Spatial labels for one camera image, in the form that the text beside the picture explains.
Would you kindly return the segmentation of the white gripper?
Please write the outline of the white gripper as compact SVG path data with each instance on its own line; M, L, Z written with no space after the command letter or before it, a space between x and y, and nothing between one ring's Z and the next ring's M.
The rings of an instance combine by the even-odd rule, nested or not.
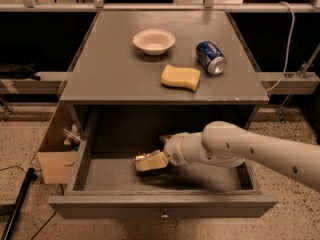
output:
M156 150L152 153L141 154L135 157L135 167L139 172L165 168L169 162L174 166L182 166L189 163L182 152L182 141L188 133L175 135L161 135L159 140L164 144L162 151Z

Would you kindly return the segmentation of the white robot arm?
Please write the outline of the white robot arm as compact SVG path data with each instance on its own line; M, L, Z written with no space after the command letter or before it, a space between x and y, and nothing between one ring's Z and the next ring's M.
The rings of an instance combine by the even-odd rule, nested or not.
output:
M134 158L138 171L188 163L234 168L251 160L313 190L320 190L320 146L251 133L214 121L201 132L162 138L164 147Z

